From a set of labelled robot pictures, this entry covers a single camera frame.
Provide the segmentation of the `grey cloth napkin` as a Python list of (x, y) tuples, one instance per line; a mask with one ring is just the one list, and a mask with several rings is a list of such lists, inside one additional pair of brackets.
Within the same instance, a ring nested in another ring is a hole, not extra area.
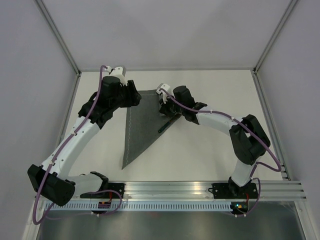
[(170, 117), (160, 113), (160, 99), (156, 90), (141, 90), (139, 105), (127, 109), (125, 123), (124, 154), (122, 168), (124, 169), (146, 151), (164, 132), (158, 133), (160, 127), (167, 123)]

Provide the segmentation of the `gold fork green handle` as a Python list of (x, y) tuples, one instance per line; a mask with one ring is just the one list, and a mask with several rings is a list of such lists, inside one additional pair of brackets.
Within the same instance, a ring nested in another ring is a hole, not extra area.
[(158, 129), (158, 133), (164, 132), (171, 124), (173, 124), (176, 121), (176, 119), (173, 117), (168, 122), (166, 122), (162, 127)]

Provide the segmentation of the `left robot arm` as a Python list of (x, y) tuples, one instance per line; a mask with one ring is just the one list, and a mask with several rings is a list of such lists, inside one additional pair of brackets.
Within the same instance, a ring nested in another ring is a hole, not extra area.
[(105, 76), (78, 112), (76, 122), (58, 148), (41, 165), (31, 165), (27, 171), (37, 197), (43, 196), (58, 206), (66, 205), (74, 196), (94, 194), (104, 198), (109, 193), (109, 179), (96, 171), (70, 176), (69, 172), (89, 141), (113, 117), (119, 108), (140, 103), (133, 80), (121, 83), (116, 76)]

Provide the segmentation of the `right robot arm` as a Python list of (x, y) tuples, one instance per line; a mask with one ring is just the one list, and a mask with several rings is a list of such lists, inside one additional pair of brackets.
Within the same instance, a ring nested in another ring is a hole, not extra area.
[(156, 93), (162, 96), (159, 101), (161, 114), (170, 118), (182, 115), (191, 123), (213, 128), (230, 137), (237, 163), (228, 179), (228, 192), (235, 198), (241, 197), (251, 182), (256, 161), (267, 151), (262, 144), (271, 145), (256, 116), (248, 114), (233, 120), (226, 113), (196, 102), (185, 85), (176, 87), (171, 95), (170, 87), (162, 83)]

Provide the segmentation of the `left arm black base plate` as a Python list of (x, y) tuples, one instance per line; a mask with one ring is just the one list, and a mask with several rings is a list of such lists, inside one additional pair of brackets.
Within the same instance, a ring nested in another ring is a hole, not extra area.
[(109, 182), (102, 186), (98, 193), (83, 193), (81, 199), (120, 199), (124, 197), (126, 184), (123, 182)]

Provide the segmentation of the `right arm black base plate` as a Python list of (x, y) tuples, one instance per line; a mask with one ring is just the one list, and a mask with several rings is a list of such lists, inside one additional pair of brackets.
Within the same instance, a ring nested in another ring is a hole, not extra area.
[(212, 183), (207, 191), (213, 194), (213, 198), (220, 199), (257, 199), (258, 189), (255, 183), (249, 182), (243, 187), (233, 183)]

